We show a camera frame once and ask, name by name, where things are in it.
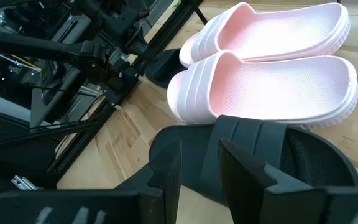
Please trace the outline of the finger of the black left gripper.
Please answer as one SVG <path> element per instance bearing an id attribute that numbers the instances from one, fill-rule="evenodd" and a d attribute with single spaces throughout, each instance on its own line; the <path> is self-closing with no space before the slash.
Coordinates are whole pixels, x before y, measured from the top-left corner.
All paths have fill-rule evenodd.
<path id="1" fill-rule="evenodd" d="M 145 69 L 145 76 L 155 85 L 167 89 L 170 80 L 183 71 L 179 60 L 180 49 L 169 49 L 157 55 L 157 60 L 150 62 Z"/>

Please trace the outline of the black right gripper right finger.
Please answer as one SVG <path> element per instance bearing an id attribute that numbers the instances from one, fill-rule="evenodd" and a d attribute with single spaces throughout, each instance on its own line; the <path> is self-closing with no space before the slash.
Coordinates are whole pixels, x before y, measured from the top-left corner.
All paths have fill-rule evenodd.
<path id="1" fill-rule="evenodd" d="M 222 185 L 234 223 L 319 223 L 323 189 L 293 178 L 265 161 L 219 140 Z"/>

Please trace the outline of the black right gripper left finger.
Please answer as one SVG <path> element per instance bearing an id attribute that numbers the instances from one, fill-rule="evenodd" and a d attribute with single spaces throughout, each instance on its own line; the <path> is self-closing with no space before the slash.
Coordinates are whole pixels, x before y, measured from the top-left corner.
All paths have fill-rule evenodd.
<path id="1" fill-rule="evenodd" d="M 133 176 L 116 187 L 120 191 L 115 222 L 167 224 L 177 220 L 181 188 L 181 142 L 174 141 Z"/>

